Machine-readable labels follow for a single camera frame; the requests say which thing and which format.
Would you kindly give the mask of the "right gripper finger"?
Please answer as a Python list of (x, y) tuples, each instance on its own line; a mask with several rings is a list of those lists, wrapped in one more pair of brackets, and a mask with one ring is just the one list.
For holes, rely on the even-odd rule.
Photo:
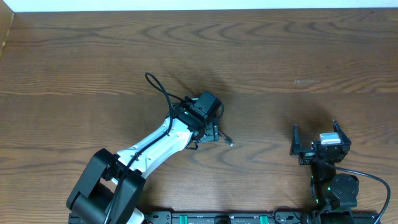
[(290, 147), (289, 154), (291, 156), (296, 156), (300, 152), (300, 138), (299, 138), (299, 131), (298, 131), (298, 124), (294, 124), (292, 126), (292, 143)]
[(338, 124), (337, 120), (333, 121), (333, 130), (335, 133), (339, 135), (342, 145), (349, 145), (349, 138), (340, 128), (340, 125)]

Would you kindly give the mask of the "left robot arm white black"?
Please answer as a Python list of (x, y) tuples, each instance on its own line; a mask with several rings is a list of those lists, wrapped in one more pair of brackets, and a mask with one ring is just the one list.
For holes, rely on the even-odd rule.
[(88, 162), (66, 206), (69, 223), (143, 223), (137, 208), (148, 176), (173, 154), (219, 139), (222, 102), (209, 92), (171, 106), (163, 124), (137, 144), (113, 154), (102, 148)]

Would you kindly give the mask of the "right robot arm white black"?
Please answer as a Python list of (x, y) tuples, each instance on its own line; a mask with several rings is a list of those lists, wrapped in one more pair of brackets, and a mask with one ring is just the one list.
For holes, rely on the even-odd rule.
[(336, 163), (348, 154), (351, 141), (337, 121), (333, 132), (321, 133), (309, 147), (301, 145), (298, 125), (292, 126), (289, 154), (298, 157), (301, 166), (310, 166), (310, 191), (317, 206), (300, 216), (300, 223), (379, 223), (375, 213), (354, 213), (358, 206), (359, 179), (353, 172), (337, 173)]

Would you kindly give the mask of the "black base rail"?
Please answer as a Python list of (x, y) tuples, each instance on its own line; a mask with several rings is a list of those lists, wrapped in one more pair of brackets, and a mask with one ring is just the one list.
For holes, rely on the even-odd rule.
[(169, 211), (150, 212), (144, 215), (143, 223), (153, 224), (294, 224), (294, 223), (374, 223), (375, 213), (324, 213), (319, 220), (310, 213), (292, 212), (286, 208), (266, 213), (176, 213)]

